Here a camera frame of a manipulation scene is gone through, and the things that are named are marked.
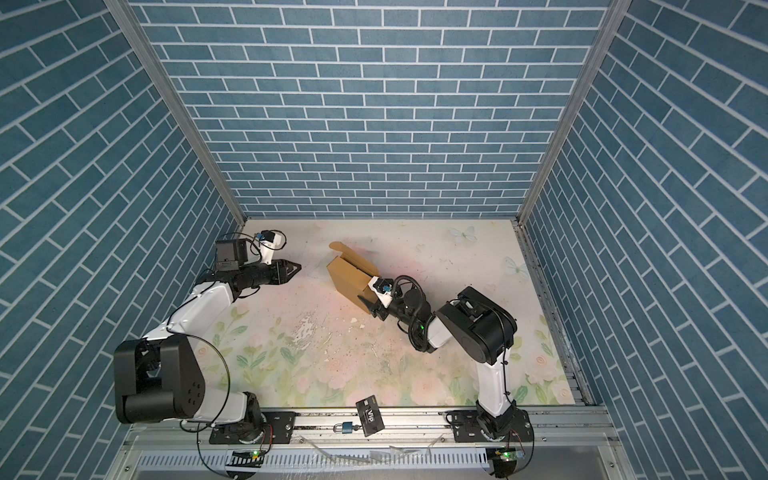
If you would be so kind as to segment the brown cardboard box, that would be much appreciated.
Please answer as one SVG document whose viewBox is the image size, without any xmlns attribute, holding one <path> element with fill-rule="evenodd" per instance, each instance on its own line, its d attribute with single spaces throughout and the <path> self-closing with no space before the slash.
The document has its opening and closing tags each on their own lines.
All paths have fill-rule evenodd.
<svg viewBox="0 0 768 480">
<path fill-rule="evenodd" d="M 331 242 L 329 248 L 338 253 L 327 265 L 336 290 L 370 314 L 369 306 L 375 304 L 378 298 L 369 287 L 369 282 L 380 275 L 378 268 L 340 241 Z"/>
</svg>

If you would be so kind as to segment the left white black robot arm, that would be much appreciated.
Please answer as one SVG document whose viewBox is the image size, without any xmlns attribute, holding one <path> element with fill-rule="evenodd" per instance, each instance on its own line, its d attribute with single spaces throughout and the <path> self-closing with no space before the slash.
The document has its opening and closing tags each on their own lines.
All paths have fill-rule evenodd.
<svg viewBox="0 0 768 480">
<path fill-rule="evenodd" d="M 214 267 L 198 277 L 186 300 L 158 327 L 116 348 L 113 367 L 119 422 L 180 419 L 216 428 L 261 428 L 264 419 L 256 397 L 207 387 L 191 343 L 201 340 L 243 291 L 285 284 L 300 271 L 300 264 L 275 258 L 286 243 L 280 230 L 217 241 Z"/>
</svg>

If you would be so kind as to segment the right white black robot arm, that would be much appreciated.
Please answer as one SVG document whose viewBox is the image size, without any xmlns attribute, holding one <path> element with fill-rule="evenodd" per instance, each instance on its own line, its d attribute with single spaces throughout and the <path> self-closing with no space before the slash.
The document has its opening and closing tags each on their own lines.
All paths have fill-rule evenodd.
<svg viewBox="0 0 768 480">
<path fill-rule="evenodd" d="M 368 288 L 376 299 L 370 301 L 362 295 L 358 298 L 373 317 L 395 317 L 415 350 L 432 353 L 450 340 L 463 348 L 477 366 L 476 405 L 482 428 L 494 437 L 508 430 L 517 409 L 506 375 L 507 351 L 514 345 L 516 320 L 471 286 L 436 310 L 420 284 L 407 275 L 394 279 L 373 277 Z"/>
</svg>

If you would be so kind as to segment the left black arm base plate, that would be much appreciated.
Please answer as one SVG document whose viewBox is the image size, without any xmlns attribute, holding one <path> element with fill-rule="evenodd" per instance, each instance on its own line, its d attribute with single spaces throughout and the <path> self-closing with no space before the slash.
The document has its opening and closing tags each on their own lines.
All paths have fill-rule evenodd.
<svg viewBox="0 0 768 480">
<path fill-rule="evenodd" d="M 241 422 L 214 427 L 209 443 L 234 446 L 289 444 L 296 417 L 293 411 L 262 412 L 259 418 L 247 415 Z"/>
</svg>

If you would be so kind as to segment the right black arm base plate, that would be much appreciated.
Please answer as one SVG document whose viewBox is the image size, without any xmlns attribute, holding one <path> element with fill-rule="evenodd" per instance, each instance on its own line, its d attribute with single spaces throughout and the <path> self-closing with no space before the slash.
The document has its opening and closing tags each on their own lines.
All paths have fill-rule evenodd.
<svg viewBox="0 0 768 480">
<path fill-rule="evenodd" d="M 528 412 L 516 406 L 500 416 L 492 416 L 477 405 L 475 410 L 452 410 L 445 413 L 457 443 L 522 442 L 534 440 Z"/>
</svg>

